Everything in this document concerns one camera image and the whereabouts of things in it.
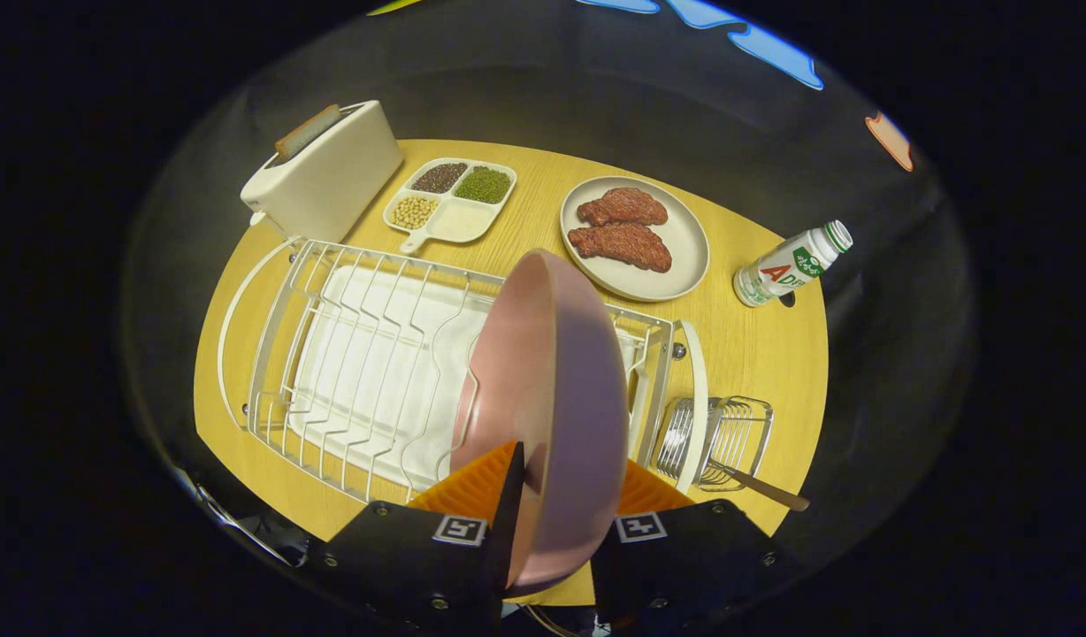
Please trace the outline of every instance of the soybean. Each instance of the soybean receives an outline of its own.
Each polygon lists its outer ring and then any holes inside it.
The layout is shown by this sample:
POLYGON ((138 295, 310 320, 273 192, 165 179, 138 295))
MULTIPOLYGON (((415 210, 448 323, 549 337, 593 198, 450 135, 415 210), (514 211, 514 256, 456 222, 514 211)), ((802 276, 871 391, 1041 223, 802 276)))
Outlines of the soybean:
POLYGON ((417 230, 425 226, 426 221, 429 221, 434 209, 437 209, 437 199, 418 198, 414 194, 414 196, 402 199, 396 206, 393 206, 390 221, 394 226, 417 230))

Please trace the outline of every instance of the raw steak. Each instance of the raw steak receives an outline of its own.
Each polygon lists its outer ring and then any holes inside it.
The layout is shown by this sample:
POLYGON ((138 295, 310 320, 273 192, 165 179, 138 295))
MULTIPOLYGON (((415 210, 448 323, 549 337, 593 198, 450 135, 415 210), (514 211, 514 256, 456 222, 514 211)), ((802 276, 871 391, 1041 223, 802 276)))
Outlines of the raw steak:
POLYGON ((617 258, 618 262, 653 271, 668 271, 673 265, 673 257, 660 237, 640 222, 576 228, 567 233, 567 238, 582 258, 617 258))
POLYGON ((669 221, 669 214, 659 201, 639 189, 609 189, 602 198, 579 205, 579 220, 591 226, 620 221, 648 226, 669 221))

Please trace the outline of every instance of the table surface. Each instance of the table surface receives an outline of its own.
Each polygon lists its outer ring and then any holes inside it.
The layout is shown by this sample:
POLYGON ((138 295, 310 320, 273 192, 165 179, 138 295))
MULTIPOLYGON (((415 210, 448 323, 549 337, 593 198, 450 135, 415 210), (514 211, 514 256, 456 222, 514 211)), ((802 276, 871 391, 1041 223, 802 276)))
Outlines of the table surface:
MULTIPOLYGON (((483 237, 469 243, 429 241, 414 256, 500 277, 507 277, 519 257, 535 246, 570 258, 560 237, 559 207, 569 190, 589 178, 636 177, 681 199, 708 234, 712 257, 700 285, 680 298, 659 303, 631 302, 603 288, 598 291, 613 305, 669 321, 687 319, 696 327, 707 366, 709 395, 748 395, 774 407, 774 426, 758 477, 798 493, 813 459, 826 403, 829 352, 822 288, 817 281, 804 285, 793 307, 772 302, 749 309, 737 301, 731 282, 737 267, 778 245, 782 241, 780 235, 696 194, 598 162, 481 141, 402 140, 399 145, 404 154, 401 168, 350 231, 343 241, 348 245, 399 253, 406 234, 386 226, 382 208, 414 170, 442 156, 507 165, 518 173, 518 181, 503 212, 483 237)), ((249 215, 243 204, 240 215, 243 218, 249 215)), ((217 378, 217 342, 232 295, 256 263, 282 241, 283 237, 267 222, 253 226, 225 266, 209 304, 198 346, 193 387, 197 430, 225 467, 265 502, 308 533, 329 539, 362 511, 363 505, 302 472, 237 428, 224 407, 217 378)), ((224 380, 229 405, 247 403, 255 344, 285 271, 286 262, 257 271, 236 306, 225 335, 224 380)), ((675 396, 692 395, 687 359, 681 362, 674 364, 669 373, 667 404, 675 396)), ((243 423, 243 416, 237 415, 237 419, 243 423)), ((729 497, 769 535, 787 514, 781 505, 749 489, 714 495, 694 487, 689 495, 694 500, 729 497)), ((519 601, 593 604, 589 564, 563 584, 519 601)))

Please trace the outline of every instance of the dish rack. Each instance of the dish rack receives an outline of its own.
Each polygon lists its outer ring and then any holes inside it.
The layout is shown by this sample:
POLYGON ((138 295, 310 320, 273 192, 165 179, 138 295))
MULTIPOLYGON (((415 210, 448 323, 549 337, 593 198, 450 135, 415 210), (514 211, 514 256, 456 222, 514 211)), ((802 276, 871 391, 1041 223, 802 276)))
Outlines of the dish rack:
MULTIPOLYGON (((242 282, 218 344, 222 398, 237 426, 344 495, 406 504, 445 479, 469 359, 503 278, 460 267, 293 237, 242 282), (224 337, 236 302, 280 254, 291 266, 256 343, 244 423, 229 406, 224 337)), ((674 339, 689 343, 693 392, 708 395, 687 321, 607 305, 629 392, 629 458, 652 467, 674 339)), ((702 466, 705 428, 689 429, 686 492, 702 466)))
MULTIPOLYGON (((770 403, 745 395, 709 398, 707 404, 704 448, 694 482, 700 491, 738 491, 744 485, 733 475, 744 472, 754 476, 759 471, 774 423, 774 409, 770 403), (748 456, 752 467, 742 468, 748 448, 755 449, 755 455, 748 456)), ((695 405, 692 398, 679 398, 668 408, 669 422, 665 425, 655 464, 661 475, 673 480, 681 477, 684 443, 692 438, 693 424, 697 422, 693 416, 695 405)))

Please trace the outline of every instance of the bottle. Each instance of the bottle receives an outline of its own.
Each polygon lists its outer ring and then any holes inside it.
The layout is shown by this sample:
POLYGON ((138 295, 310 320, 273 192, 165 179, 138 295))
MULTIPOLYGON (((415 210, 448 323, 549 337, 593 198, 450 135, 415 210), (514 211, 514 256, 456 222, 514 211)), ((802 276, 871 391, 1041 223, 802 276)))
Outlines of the bottle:
POLYGON ((842 221, 807 230, 780 243, 749 266, 732 276, 736 297, 748 307, 758 307, 818 278, 834 259, 850 250, 854 239, 842 221))

